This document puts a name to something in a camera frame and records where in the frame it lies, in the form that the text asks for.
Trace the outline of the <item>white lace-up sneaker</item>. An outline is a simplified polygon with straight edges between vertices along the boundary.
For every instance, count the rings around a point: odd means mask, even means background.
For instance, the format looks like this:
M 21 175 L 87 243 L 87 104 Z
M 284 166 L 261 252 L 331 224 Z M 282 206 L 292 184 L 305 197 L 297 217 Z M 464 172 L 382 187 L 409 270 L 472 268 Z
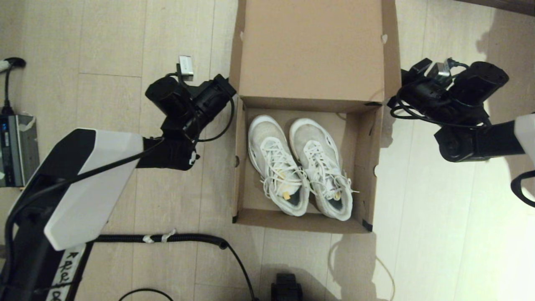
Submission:
M 309 118 L 295 120 L 289 128 L 289 145 L 304 170 L 319 211 L 347 221 L 353 211 L 351 180 L 342 170 L 334 139 Z
M 268 115 L 256 116 L 249 125 L 247 146 L 265 196 L 284 213 L 303 216 L 309 205 L 310 184 L 291 154 L 282 127 Z

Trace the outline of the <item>brown cardboard shoe box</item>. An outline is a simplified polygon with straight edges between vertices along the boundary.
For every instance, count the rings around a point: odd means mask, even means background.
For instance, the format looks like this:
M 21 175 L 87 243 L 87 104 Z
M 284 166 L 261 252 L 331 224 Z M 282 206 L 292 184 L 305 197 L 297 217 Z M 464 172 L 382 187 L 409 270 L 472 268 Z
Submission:
M 239 0 L 229 80 L 238 91 L 233 223 L 371 232 L 384 105 L 401 86 L 395 0 Z M 347 221 L 314 203 L 291 217 L 265 197 L 247 147 L 249 125 L 263 114 L 285 132 L 310 118 L 332 135 L 357 191 Z

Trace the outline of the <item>grey power supply box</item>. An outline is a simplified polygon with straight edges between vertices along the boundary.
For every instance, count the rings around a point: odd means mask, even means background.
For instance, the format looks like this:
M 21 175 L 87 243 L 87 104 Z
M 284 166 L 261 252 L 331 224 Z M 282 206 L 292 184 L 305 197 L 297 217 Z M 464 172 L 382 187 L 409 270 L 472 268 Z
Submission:
M 0 115 L 0 187 L 24 187 L 40 165 L 36 118 Z

